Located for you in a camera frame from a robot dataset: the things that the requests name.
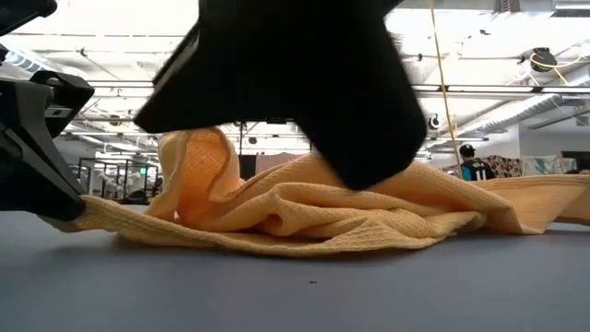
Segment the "ductwork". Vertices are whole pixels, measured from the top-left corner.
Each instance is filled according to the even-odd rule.
[[[590,66],[585,66],[571,73],[566,76],[566,79],[572,87],[590,85]],[[566,100],[557,93],[538,95],[524,101],[509,102],[486,113],[485,119],[478,118],[460,126],[456,134],[459,136],[502,129],[541,113],[554,110],[564,102]]]
[[[4,61],[5,63],[24,69],[31,74],[34,74],[39,70],[50,70],[82,77],[84,79],[88,77],[87,74],[80,69],[67,65],[59,65],[44,59],[33,52],[20,50],[16,46],[8,44],[5,41],[0,43],[0,46],[3,46],[8,50],[6,60]]]

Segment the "gray table surface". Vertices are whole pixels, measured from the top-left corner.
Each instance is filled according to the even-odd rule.
[[[0,331],[589,331],[590,232],[295,260],[137,247],[0,213]]]

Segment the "ceiling light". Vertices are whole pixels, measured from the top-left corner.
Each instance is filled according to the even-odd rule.
[[[543,88],[547,93],[590,93],[590,88],[563,87],[563,88]]]
[[[83,136],[83,135],[82,135],[82,136],[80,136],[80,138],[82,138],[82,139],[84,139],[85,141],[87,141],[87,142],[90,142],[90,143],[94,143],[94,144],[101,144],[101,145],[102,145],[102,144],[104,144],[104,142],[103,142],[103,141],[101,141],[101,140],[99,140],[99,139],[96,139],[96,138],[93,138],[93,137],[90,137],[90,136]]]
[[[438,91],[441,89],[441,86],[419,84],[412,86],[412,88],[414,91]]]
[[[448,136],[431,137],[430,140],[443,140],[447,142],[452,141],[452,139]],[[489,141],[490,139],[487,137],[456,137],[454,140],[460,142],[484,142]]]
[[[123,149],[127,151],[139,151],[141,148],[126,143],[109,143],[113,148]]]
[[[66,134],[71,134],[74,136],[117,136],[117,133],[107,133],[107,132],[67,132]]]
[[[88,82],[93,88],[153,88],[154,85],[149,81],[105,81],[96,80]]]
[[[150,134],[150,133],[140,133],[140,132],[136,132],[136,133],[122,133],[123,136],[154,136],[155,134]]]
[[[533,87],[504,87],[504,86],[451,86],[452,92],[531,92]]]

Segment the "towel fold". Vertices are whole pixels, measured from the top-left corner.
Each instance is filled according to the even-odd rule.
[[[418,249],[475,230],[540,234],[559,217],[590,224],[583,175],[467,183],[415,162],[351,192],[312,153],[245,182],[217,128],[164,135],[159,159],[165,187],[145,214],[84,196],[77,227],[154,245],[310,256]]]

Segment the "wall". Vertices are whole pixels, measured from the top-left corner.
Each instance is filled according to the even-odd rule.
[[[523,131],[520,137],[524,156],[560,155],[562,151],[590,151],[590,136]]]
[[[94,158],[96,154],[97,146],[86,142],[58,137],[53,143],[68,164],[78,164],[80,158]]]
[[[466,142],[476,149],[476,156],[486,157],[499,155],[506,158],[520,158],[521,147],[518,124],[506,128],[505,134],[489,134],[489,141],[484,142]],[[442,168],[456,164],[454,154],[432,154],[430,165]]]

